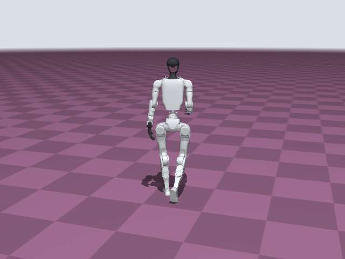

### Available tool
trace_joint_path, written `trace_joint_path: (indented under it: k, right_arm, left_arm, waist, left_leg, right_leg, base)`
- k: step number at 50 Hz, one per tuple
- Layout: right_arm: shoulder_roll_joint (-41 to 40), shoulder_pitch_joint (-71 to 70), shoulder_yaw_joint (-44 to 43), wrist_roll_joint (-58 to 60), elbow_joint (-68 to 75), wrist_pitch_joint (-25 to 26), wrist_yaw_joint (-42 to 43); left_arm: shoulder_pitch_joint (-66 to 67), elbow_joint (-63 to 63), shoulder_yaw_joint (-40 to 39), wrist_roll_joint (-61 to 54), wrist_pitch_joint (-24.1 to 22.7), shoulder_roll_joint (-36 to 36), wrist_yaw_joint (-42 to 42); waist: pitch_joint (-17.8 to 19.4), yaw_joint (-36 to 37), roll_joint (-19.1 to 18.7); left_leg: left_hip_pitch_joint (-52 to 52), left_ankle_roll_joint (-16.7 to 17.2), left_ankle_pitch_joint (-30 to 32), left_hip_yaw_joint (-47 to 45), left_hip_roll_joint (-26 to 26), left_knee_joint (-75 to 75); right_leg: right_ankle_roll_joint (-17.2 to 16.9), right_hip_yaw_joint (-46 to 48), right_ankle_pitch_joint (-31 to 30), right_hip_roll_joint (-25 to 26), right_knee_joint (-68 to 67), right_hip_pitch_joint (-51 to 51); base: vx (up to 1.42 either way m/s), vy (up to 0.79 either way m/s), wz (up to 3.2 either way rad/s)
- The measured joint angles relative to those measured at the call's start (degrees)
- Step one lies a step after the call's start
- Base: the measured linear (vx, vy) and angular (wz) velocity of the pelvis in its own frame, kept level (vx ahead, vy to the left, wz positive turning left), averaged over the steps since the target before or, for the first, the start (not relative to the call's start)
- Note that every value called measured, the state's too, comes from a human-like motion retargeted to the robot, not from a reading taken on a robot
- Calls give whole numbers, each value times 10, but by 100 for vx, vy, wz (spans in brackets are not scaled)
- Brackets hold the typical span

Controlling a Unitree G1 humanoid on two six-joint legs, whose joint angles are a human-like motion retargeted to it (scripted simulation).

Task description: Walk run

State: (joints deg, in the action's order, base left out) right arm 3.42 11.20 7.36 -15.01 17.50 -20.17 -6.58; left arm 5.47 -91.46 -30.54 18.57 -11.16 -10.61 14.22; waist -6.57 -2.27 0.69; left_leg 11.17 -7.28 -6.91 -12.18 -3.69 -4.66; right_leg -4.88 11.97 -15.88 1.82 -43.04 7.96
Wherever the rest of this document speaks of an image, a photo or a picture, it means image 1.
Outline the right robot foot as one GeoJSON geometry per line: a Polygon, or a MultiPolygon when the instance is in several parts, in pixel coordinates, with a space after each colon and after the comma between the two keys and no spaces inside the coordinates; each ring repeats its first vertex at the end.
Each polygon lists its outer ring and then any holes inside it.
{"type": "Polygon", "coordinates": [[[171,202],[178,202],[178,193],[177,193],[177,188],[176,187],[173,187],[171,190],[170,190],[170,201],[171,202]]]}

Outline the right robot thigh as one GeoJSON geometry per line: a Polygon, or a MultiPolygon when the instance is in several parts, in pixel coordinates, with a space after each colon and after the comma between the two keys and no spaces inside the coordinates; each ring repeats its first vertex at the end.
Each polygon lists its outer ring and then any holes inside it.
{"type": "Polygon", "coordinates": [[[187,158],[188,147],[190,141],[190,126],[180,123],[180,155],[177,157],[177,164],[182,165],[183,159],[187,158]]]}

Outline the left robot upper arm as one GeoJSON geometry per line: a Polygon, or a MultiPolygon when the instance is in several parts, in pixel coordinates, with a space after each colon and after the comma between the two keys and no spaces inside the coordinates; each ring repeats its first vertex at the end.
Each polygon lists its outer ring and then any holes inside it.
{"type": "Polygon", "coordinates": [[[152,97],[152,107],[156,107],[158,106],[158,95],[159,95],[159,88],[161,87],[161,82],[162,82],[162,79],[161,80],[156,80],[154,81],[153,83],[153,90],[152,90],[152,94],[151,94],[151,97],[152,97]]]}

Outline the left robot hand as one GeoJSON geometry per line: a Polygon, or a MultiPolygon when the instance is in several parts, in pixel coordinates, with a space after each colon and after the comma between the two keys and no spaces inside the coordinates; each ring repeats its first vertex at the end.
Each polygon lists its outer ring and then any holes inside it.
{"type": "Polygon", "coordinates": [[[149,133],[149,135],[150,135],[150,138],[151,138],[152,140],[155,140],[155,138],[153,138],[153,137],[151,136],[151,135],[153,134],[153,133],[151,132],[151,127],[152,127],[151,122],[148,122],[147,127],[148,127],[148,133],[149,133]]]}

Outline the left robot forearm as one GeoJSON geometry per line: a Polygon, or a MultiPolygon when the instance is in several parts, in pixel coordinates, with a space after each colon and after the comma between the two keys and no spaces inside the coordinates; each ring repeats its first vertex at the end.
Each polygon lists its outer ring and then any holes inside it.
{"type": "Polygon", "coordinates": [[[151,122],[151,124],[153,125],[155,110],[156,110],[155,108],[152,108],[152,100],[150,100],[149,108],[148,108],[147,125],[148,125],[148,122],[151,122]]]}

